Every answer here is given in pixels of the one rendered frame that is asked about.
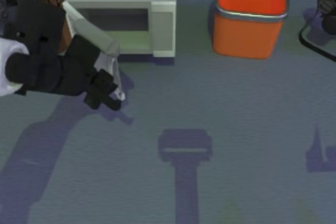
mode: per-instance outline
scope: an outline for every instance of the orange box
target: orange box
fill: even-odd
[[[226,56],[268,58],[287,10],[288,0],[216,0],[214,51]]]

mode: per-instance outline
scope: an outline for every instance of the orange bin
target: orange bin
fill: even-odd
[[[214,51],[226,56],[268,58],[287,10],[288,0],[216,0]]]

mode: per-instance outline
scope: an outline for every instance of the orange container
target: orange container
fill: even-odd
[[[214,51],[226,56],[268,58],[287,10],[288,0],[216,0]]]

